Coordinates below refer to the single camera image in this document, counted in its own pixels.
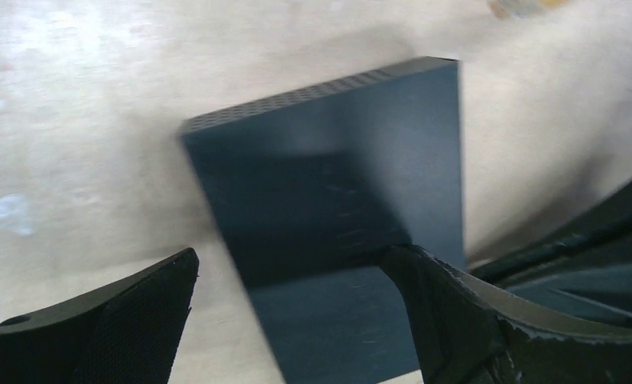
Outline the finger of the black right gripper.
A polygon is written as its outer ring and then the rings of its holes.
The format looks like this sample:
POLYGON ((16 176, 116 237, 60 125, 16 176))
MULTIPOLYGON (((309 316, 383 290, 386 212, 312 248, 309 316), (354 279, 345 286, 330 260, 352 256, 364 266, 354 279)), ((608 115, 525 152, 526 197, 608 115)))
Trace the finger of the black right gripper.
POLYGON ((541 306, 632 328, 632 181, 552 234, 471 273, 541 306))

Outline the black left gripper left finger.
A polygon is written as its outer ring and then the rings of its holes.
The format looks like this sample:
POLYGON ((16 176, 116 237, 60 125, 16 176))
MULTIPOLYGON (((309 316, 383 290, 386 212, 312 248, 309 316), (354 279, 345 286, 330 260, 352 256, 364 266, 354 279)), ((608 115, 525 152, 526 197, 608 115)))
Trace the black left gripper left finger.
POLYGON ((0 323, 0 383, 166 383, 199 260, 186 248, 144 270, 0 323))

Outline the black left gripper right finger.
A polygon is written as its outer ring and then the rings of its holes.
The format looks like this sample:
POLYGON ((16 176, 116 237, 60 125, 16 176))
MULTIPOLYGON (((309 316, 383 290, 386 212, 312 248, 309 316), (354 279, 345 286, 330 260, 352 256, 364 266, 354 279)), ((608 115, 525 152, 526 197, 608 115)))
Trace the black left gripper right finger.
POLYGON ((385 249, 380 267, 426 383, 632 383, 632 329, 527 301, 418 246, 385 249))

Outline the black network switch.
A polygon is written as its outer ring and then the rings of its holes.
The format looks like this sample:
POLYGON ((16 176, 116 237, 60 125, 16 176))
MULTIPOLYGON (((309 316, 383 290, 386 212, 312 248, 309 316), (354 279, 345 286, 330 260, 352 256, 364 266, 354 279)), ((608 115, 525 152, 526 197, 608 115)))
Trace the black network switch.
POLYGON ((411 244, 466 265, 460 69, 413 58, 182 124, 285 382, 418 368, 402 298, 367 255, 411 244))

